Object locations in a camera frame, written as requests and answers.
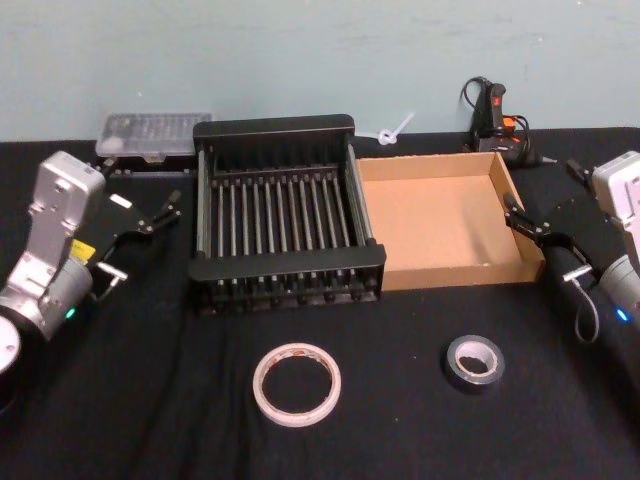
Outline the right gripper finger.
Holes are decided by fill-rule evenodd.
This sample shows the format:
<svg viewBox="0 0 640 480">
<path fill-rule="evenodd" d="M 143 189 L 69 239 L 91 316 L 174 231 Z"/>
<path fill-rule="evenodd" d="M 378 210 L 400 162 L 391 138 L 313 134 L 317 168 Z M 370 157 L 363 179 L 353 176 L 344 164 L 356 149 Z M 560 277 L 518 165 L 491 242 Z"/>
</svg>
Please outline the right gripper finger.
<svg viewBox="0 0 640 480">
<path fill-rule="evenodd" d="M 585 167 L 575 159 L 569 159 L 567 161 L 567 172 L 582 186 L 592 185 L 592 173 L 593 170 Z"/>
<path fill-rule="evenodd" d="M 538 224 L 529 218 L 515 196 L 510 192 L 503 195 L 503 202 L 506 225 L 513 231 L 532 240 L 536 246 L 542 246 L 546 237 L 550 234 L 549 224 Z"/>
</svg>

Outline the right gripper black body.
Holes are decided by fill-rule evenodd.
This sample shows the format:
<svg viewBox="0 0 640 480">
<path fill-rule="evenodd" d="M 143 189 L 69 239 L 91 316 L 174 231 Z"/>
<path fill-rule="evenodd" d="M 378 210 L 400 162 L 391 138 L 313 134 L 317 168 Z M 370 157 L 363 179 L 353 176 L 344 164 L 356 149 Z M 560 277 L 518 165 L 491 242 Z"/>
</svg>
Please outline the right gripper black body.
<svg viewBox="0 0 640 480">
<path fill-rule="evenodd" d="M 547 216 L 554 232 L 566 234 L 600 279 L 620 258 L 620 233 L 594 199 L 568 199 Z"/>
</svg>

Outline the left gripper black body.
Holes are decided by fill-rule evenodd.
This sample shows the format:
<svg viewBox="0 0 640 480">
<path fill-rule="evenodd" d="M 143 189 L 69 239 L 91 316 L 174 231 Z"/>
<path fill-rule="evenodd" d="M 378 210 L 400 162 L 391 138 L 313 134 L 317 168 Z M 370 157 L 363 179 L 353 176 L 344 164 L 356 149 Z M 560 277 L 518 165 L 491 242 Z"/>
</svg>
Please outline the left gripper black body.
<svg viewBox="0 0 640 480">
<path fill-rule="evenodd" d="M 125 241 L 150 235 L 150 219 L 124 197 L 112 194 L 74 236 L 74 259 L 89 270 Z"/>
</svg>

